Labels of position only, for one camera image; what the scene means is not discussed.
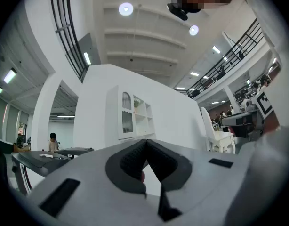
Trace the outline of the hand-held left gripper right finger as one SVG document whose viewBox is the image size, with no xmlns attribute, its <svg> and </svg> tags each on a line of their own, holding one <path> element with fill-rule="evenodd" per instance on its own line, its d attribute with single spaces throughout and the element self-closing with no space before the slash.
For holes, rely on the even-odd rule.
<svg viewBox="0 0 289 226">
<path fill-rule="evenodd" d="M 146 141 L 146 160 L 161 183 L 158 215 L 163 221 L 170 221 L 182 212 L 170 205 L 166 193 L 181 189 L 189 179 L 193 166 L 186 157 L 153 140 Z"/>
</svg>

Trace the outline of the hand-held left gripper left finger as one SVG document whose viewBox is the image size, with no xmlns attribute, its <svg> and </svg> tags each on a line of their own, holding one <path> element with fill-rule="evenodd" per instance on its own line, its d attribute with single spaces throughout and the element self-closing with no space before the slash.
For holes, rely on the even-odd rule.
<svg viewBox="0 0 289 226">
<path fill-rule="evenodd" d="M 147 159 L 146 142 L 147 140 L 141 139 L 108 158 L 105 172 L 118 189 L 146 195 L 146 186 L 142 182 L 142 172 Z"/>
</svg>

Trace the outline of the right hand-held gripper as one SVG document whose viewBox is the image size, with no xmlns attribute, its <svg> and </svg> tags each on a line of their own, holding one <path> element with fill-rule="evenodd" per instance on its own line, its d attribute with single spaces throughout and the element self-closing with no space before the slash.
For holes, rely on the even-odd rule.
<svg viewBox="0 0 289 226">
<path fill-rule="evenodd" d="M 247 104 L 244 112 L 224 117 L 222 124 L 230 127 L 252 126 L 253 130 L 263 130 L 267 116 L 273 111 L 265 91 L 260 91 Z"/>
</svg>

